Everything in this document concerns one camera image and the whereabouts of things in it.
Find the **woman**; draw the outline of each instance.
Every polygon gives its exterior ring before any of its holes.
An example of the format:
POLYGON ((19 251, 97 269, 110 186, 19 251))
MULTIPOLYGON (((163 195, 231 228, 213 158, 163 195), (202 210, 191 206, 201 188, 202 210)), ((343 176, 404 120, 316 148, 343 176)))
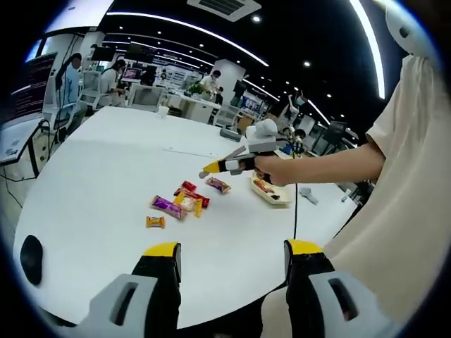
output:
POLYGON ((123 106, 125 90, 117 88, 118 80, 125 69, 125 61, 117 60, 110 68, 101 74, 101 93, 110 94, 99 100, 100 106, 123 106))
POLYGON ((279 130, 292 125, 299 114, 299 107, 307 102, 304 93, 295 92, 288 95, 287 99, 280 100, 272 109, 270 114, 277 117, 274 119, 279 130))
MULTIPOLYGON (((75 53, 61 66, 55 76, 56 101, 58 102, 58 106, 62 107, 67 104, 77 103, 74 108, 75 112, 72 123, 67 130, 68 134, 72 134, 72 132, 81 125, 87 111, 87 105, 84 102, 77 102, 78 81, 80 79, 80 76, 78 75, 78 68, 80 68, 81 64, 81 54, 75 53)), ((64 116, 57 117, 56 124, 59 124, 60 121, 68 119, 69 112, 66 111, 64 116)))

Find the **desk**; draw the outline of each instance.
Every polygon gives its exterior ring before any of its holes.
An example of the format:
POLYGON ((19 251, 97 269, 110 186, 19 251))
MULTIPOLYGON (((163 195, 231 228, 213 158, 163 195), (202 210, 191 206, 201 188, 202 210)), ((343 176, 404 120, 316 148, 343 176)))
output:
POLYGON ((33 147, 32 136, 39 128, 42 117, 24 116, 19 121, 11 121, 15 124, 6 123, 0 134, 0 165, 9 165, 17 163, 22 156, 25 147, 28 146, 30 153, 30 162, 35 177, 38 176, 39 170, 36 164, 35 148, 33 147))
MULTIPOLYGON (((162 242, 182 244, 179 328, 236 311, 280 285, 294 206, 267 205, 251 191, 251 173, 215 175, 232 187, 225 196, 204 184, 200 168, 240 146, 218 134, 191 120, 105 107, 69 136, 29 191, 16 230, 17 266, 26 236, 44 247, 38 288, 18 268, 39 306, 79 323, 94 295, 162 242), (171 199, 183 180, 211 198, 209 208, 200 219, 165 215, 165 230, 146 229, 147 215, 164 215, 149 209, 149 201, 156 194, 171 199)), ((341 203, 344 193, 334 184, 309 187, 320 202, 299 198, 298 238, 323 246, 355 204, 341 203)))
POLYGON ((221 105, 203 99, 193 99, 185 95, 172 94, 185 102, 182 109, 184 118, 208 124, 213 109, 221 109, 221 105))

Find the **black object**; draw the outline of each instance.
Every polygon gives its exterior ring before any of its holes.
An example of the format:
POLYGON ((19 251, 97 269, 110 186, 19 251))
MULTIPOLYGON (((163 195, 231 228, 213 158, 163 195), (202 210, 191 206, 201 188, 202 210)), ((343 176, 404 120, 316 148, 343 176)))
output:
POLYGON ((116 50, 109 47, 97 47, 91 61, 112 61, 116 50))
POLYGON ((20 250, 20 264, 28 282, 39 285, 42 278, 42 245, 35 236, 29 235, 20 250))
POLYGON ((333 146, 339 144, 346 132, 346 123, 332 122, 324 134, 324 139, 333 146))

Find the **led light strip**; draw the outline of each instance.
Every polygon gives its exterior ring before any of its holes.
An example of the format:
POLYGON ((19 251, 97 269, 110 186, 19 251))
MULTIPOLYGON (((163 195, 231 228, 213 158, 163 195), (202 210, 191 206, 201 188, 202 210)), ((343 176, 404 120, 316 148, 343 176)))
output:
POLYGON ((272 97, 273 99, 275 99, 277 102, 280 101, 277 97, 275 97, 274 95, 269 94, 265 89, 260 88, 260 87, 257 86, 256 84, 253 84, 252 82, 250 82, 250 81, 248 81, 248 80, 246 80, 246 79, 243 79, 243 81, 246 82, 246 83, 249 83, 251 86, 254 86, 255 88, 261 90, 263 93, 265 93, 266 95, 269 95, 270 97, 272 97))
MULTIPOLYGON (((160 55, 155 55, 156 58, 166 58, 165 56, 160 56, 160 55)), ((173 58, 167 58, 168 60, 171 60, 173 62, 180 62, 183 63, 185 65, 190 65, 191 67, 195 67, 195 68, 199 68, 198 65, 192 65, 191 63, 188 62, 183 62, 183 61, 179 61, 179 60, 174 60, 173 58)))
POLYGON ((152 18, 152 19, 159 19, 159 20, 165 20, 168 21, 170 23, 177 23, 179 25, 183 25, 189 28, 192 28, 194 30, 199 30, 200 32, 203 32, 205 34, 211 35, 212 37, 215 37, 221 41, 224 41, 225 43, 234 46, 236 49, 241 50, 243 53, 246 53, 247 55, 249 55, 250 57, 252 57, 253 59, 257 60, 258 62, 260 62, 262 65, 269 67, 269 64, 267 64, 265 61, 261 60, 258 56, 254 55, 253 53, 251 53, 250 51, 248 51, 247 49, 244 49, 243 47, 237 45, 235 42, 230 41, 229 39, 226 39, 225 37, 222 37, 220 35, 217 35, 216 33, 210 32, 209 30, 205 30, 204 28, 198 27, 198 26, 194 26, 191 25, 190 23, 184 23, 183 21, 179 21, 179 20, 174 20, 171 18, 166 18, 164 16, 159 16, 159 15, 153 15, 153 14, 145 14, 145 13, 133 13, 133 12, 108 12, 107 15, 132 15, 132 16, 142 16, 144 18, 152 18))
POLYGON ((382 59, 381 53, 379 51, 378 42, 376 40, 376 36, 374 34, 371 23, 369 22, 368 15, 366 14, 364 7, 360 3, 360 1, 350 0, 350 3, 354 8, 355 13, 360 19, 360 23, 362 24, 365 30, 366 38, 368 39, 368 43, 371 48, 371 53, 373 54, 374 66, 376 67, 376 75, 378 78, 379 97, 381 99, 385 99, 385 82, 383 78, 382 59))
POLYGON ((310 106, 312 106, 312 107, 315 109, 315 111, 317 111, 318 114, 321 115, 321 117, 325 120, 325 122, 326 122, 328 125, 330 125, 329 120, 322 114, 322 112, 320 112, 320 110, 314 105, 314 103, 311 102, 310 100, 307 100, 307 102, 309 102, 310 106))
POLYGON ((178 52, 178 51, 172 51, 172 50, 166 49, 166 48, 160 48, 160 47, 150 46, 149 44, 143 44, 143 43, 141 43, 141 42, 136 42, 136 41, 131 41, 131 42, 103 41, 102 43, 103 43, 103 44, 130 44, 130 43, 133 43, 133 44, 139 44, 139 45, 141 45, 141 46, 146 46, 146 47, 153 48, 153 49, 160 49, 160 50, 162 50, 162 51, 169 51, 169 52, 171 52, 171 53, 175 53, 175 54, 178 54, 178 55, 187 57, 187 58, 192 58, 192 59, 194 59, 194 60, 196 60, 196 61, 200 61, 200 62, 202 62, 202 63, 205 63, 205 64, 207 64, 207 65, 210 65, 211 67, 214 67, 214 64, 213 64, 213 63, 206 62, 205 60, 202 60, 202 59, 200 59, 200 58, 195 58, 194 56, 187 55, 187 54, 184 54, 184 53, 180 53, 180 52, 178 52))

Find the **candy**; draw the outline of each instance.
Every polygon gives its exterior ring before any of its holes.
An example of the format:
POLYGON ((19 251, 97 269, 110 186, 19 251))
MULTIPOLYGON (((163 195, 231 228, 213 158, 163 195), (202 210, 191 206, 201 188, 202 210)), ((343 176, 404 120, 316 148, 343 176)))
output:
POLYGON ((179 193, 184 192, 185 196, 192 197, 193 199, 201 199, 202 200, 202 208, 208 208, 210 199, 203 197, 202 195, 196 194, 195 192, 191 192, 186 188, 178 188, 176 192, 174 192, 174 196, 179 195, 179 193))
POLYGON ((181 206, 171 203, 158 195, 155 196, 150 205, 152 208, 159 209, 179 220, 186 216, 186 211, 181 206))
POLYGON ((164 229, 166 227, 166 222, 164 217, 146 217, 146 227, 160 227, 164 229))
POLYGON ((184 192, 179 193, 179 195, 174 199, 174 204, 181 206, 184 210, 189 213, 194 210, 196 206, 196 199, 186 196, 184 192))
POLYGON ((202 200, 197 199, 196 200, 196 211, 194 212, 197 218, 200 218, 200 215, 202 214, 202 200))
POLYGON ((194 184, 192 184, 191 182, 188 182, 188 181, 184 181, 182 183, 182 187, 190 190, 191 192, 193 192, 197 188, 194 184))
POLYGON ((216 178, 210 177, 207 181, 205 181, 209 186, 216 188, 220 193, 225 194, 228 192, 231 188, 228 184, 224 183, 223 181, 220 181, 216 178))

